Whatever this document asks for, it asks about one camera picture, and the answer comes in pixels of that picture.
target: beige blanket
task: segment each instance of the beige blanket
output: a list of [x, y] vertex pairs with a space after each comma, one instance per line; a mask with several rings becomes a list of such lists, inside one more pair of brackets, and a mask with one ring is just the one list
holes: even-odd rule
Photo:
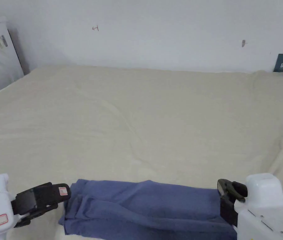
[[[34, 70], [0, 91], [0, 173], [17, 193], [78, 178], [214, 188], [274, 173], [283, 184], [283, 74], [104, 67]], [[79, 239], [62, 208], [9, 239]]]

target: drawn mark on wall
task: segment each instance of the drawn mark on wall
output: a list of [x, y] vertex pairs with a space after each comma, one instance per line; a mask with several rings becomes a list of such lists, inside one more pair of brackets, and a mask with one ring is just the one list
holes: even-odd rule
[[98, 25], [97, 25], [97, 27], [92, 27], [92, 29], [93, 29], [93, 30], [97, 29], [97, 30], [99, 31]]

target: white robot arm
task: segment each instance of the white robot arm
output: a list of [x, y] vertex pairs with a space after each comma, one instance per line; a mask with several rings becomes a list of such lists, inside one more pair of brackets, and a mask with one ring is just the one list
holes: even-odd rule
[[13, 196], [7, 191], [8, 175], [0, 174], [0, 240], [7, 231], [29, 225], [31, 219], [58, 208], [68, 200], [71, 191], [67, 184], [46, 183]]
[[283, 189], [269, 173], [250, 175], [246, 185], [219, 179], [221, 217], [237, 240], [283, 240]]

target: blue towel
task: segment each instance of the blue towel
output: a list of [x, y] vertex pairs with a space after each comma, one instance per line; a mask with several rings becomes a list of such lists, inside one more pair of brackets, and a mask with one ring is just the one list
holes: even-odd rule
[[236, 240], [219, 215], [217, 189], [152, 181], [87, 181], [71, 186], [59, 223], [65, 234], [106, 240]]

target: white plastic casing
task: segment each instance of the white plastic casing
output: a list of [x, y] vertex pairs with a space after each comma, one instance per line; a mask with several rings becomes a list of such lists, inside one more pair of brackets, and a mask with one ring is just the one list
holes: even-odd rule
[[246, 186], [246, 202], [235, 202], [237, 240], [282, 240], [283, 190], [280, 181], [268, 173], [256, 174], [246, 178]]

